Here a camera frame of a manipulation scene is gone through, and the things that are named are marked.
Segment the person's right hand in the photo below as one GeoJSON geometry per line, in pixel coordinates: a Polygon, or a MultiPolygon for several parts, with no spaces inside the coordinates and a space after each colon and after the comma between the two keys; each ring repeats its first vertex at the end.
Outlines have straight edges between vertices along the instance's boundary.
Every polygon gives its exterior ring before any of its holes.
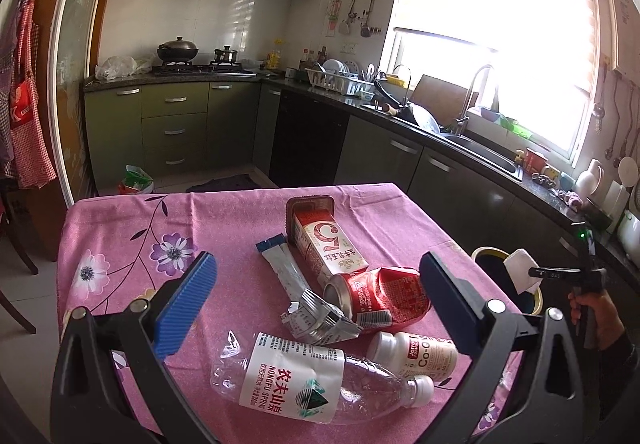
{"type": "Polygon", "coordinates": [[[625,327],[608,291],[584,292],[578,295],[571,292],[568,295],[568,302],[570,302],[570,319],[574,325],[577,325],[582,317],[583,306],[587,306],[593,312],[599,350],[604,351],[612,346],[625,332],[625,327]]]}

